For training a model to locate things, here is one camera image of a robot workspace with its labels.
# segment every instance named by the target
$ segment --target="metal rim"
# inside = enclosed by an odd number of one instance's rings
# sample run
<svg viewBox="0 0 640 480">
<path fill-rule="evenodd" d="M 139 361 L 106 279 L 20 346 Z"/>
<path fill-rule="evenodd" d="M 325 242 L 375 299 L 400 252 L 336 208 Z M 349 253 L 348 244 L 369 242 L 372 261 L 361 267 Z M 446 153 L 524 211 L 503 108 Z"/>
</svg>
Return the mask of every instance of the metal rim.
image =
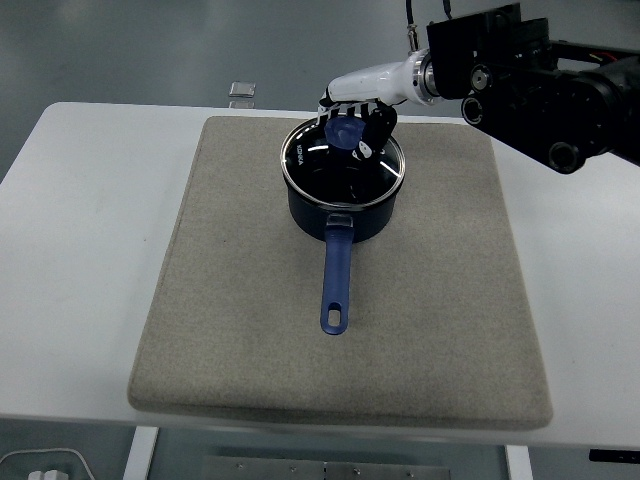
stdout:
<svg viewBox="0 0 640 480">
<path fill-rule="evenodd" d="M 396 178 L 395 182 L 393 183 L 393 185 L 391 186 L 391 188 L 384 195 L 376 198 L 375 200 L 372 200 L 371 202 L 367 202 L 367 203 L 347 203 L 347 204 L 345 204 L 345 203 L 329 203 L 329 202 L 325 202 L 323 200 L 319 200 L 319 199 L 313 197 L 312 195 L 309 195 L 307 192 L 305 192 L 300 187 L 298 187 L 296 182 L 291 178 L 291 175 L 289 174 L 289 171 L 287 170 L 286 152 L 287 152 L 287 149 L 289 148 L 289 145 L 291 144 L 291 142 L 293 140 L 297 140 L 297 138 L 299 136 L 301 136 L 302 134 L 308 132 L 309 130 L 311 130 L 311 128 L 313 128 L 315 126 L 317 126 L 315 119 L 307 120 L 306 122 L 302 123 L 301 125 L 298 125 L 287 136 L 287 138 L 285 138 L 284 143 L 282 144 L 282 148 L 280 149 L 280 166 L 282 168 L 282 174 L 284 175 L 284 178 L 285 178 L 285 180 L 287 182 L 287 185 L 289 185 L 296 192 L 298 192 L 298 194 L 300 194 L 304 199 L 306 199 L 306 200 L 308 200 L 310 202 L 313 202 L 313 203 L 315 203 L 316 205 L 318 205 L 320 207 L 328 207 L 328 208 L 333 208 L 333 209 L 342 209 L 342 210 L 345 210 L 345 211 L 359 211 L 359 210 L 364 210 L 364 209 L 367 209 L 367 208 L 370 208 L 370 207 L 374 207 L 376 205 L 379 205 L 379 204 L 383 203 L 385 200 L 387 200 L 388 198 L 390 198 L 393 195 L 395 195 L 395 193 L 398 191 L 398 189 L 400 188 L 400 186 L 402 185 L 402 182 L 404 180 L 405 159 L 404 159 L 404 153 L 402 152 L 402 149 L 400 148 L 400 145 L 398 145 L 398 142 L 396 142 L 396 140 L 393 137 L 389 137 L 389 140 L 387 141 L 387 144 L 391 145 L 391 147 L 396 152 L 396 155 L 398 157 L 399 172 L 398 172 L 397 178 Z"/>
</svg>

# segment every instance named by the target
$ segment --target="pot body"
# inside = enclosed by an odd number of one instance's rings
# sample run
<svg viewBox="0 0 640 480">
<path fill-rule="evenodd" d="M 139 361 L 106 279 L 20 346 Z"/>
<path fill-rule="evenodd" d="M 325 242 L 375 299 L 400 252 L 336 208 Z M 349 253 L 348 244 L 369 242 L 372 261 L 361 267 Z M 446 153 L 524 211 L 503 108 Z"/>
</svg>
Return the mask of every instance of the pot body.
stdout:
<svg viewBox="0 0 640 480">
<path fill-rule="evenodd" d="M 353 220 L 354 243 L 368 240 L 389 223 L 397 194 L 396 191 L 396 193 L 376 205 L 363 209 L 354 209 L 316 204 L 300 195 L 291 185 L 287 184 L 287 187 L 289 211 L 302 230 L 312 237 L 324 241 L 329 215 L 348 215 Z"/>
</svg>

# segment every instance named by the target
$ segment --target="pot handle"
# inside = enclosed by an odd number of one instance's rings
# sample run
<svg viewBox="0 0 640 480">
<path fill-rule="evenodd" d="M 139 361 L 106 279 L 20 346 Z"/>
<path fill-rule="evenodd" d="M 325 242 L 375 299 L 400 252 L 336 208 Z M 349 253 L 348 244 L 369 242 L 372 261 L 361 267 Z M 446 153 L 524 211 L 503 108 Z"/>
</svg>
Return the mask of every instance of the pot handle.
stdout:
<svg viewBox="0 0 640 480">
<path fill-rule="evenodd" d="M 340 335 L 349 322 L 349 281 L 351 276 L 351 245 L 353 219 L 346 215 L 329 215 L 324 229 L 326 255 L 320 327 L 329 335 Z M 338 323 L 330 318 L 337 312 Z"/>
</svg>

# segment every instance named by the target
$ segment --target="felt pad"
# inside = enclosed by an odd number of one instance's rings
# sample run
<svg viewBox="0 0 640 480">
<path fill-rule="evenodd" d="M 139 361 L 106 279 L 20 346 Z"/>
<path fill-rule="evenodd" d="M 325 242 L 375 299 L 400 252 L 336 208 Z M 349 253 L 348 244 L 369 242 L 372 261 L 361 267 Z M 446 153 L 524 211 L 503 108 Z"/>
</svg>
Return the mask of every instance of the felt pad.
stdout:
<svg viewBox="0 0 640 480">
<path fill-rule="evenodd" d="M 531 429 L 552 415 L 491 143 L 398 124 L 406 178 L 353 247 L 348 330 L 319 325 L 323 242 L 292 220 L 300 120 L 203 129 L 129 384 L 134 408 L 250 421 Z"/>
</svg>

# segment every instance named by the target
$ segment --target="blue saucepan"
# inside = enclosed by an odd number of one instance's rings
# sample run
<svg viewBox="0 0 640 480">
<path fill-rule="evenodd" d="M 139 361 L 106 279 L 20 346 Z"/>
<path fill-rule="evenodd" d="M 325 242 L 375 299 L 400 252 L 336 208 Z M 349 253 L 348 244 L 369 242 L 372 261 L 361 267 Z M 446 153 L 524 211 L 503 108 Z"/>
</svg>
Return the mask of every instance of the blue saucepan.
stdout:
<svg viewBox="0 0 640 480">
<path fill-rule="evenodd" d="M 404 155 L 390 131 L 384 141 L 376 137 L 380 147 L 373 154 L 362 144 L 367 135 L 371 131 L 358 117 L 309 120 L 289 134 L 281 151 L 291 215 L 326 243 L 320 326 L 330 335 L 348 326 L 352 244 L 389 222 L 404 180 Z M 354 154 L 357 149 L 369 156 Z"/>
</svg>

